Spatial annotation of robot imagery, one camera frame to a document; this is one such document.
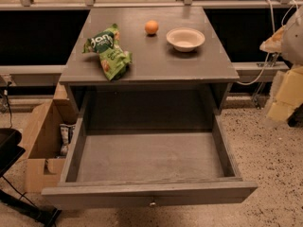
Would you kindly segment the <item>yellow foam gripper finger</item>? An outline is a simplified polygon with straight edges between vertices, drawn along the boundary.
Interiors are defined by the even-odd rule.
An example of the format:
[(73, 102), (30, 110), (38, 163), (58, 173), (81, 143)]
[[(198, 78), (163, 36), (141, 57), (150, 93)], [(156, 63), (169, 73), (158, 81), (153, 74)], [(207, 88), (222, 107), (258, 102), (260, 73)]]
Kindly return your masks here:
[(269, 127), (286, 123), (302, 104), (303, 66), (294, 65), (287, 72), (278, 71), (263, 111), (263, 122)]

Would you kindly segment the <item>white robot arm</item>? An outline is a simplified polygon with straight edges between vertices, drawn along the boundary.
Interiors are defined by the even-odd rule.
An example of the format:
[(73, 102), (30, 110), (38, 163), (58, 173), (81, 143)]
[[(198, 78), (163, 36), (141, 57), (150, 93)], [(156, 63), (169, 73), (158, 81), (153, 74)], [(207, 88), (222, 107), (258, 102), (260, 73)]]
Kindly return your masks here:
[(259, 49), (279, 53), (293, 65), (287, 72), (276, 73), (265, 106), (265, 120), (269, 124), (286, 123), (303, 104), (303, 7), (297, 9)]

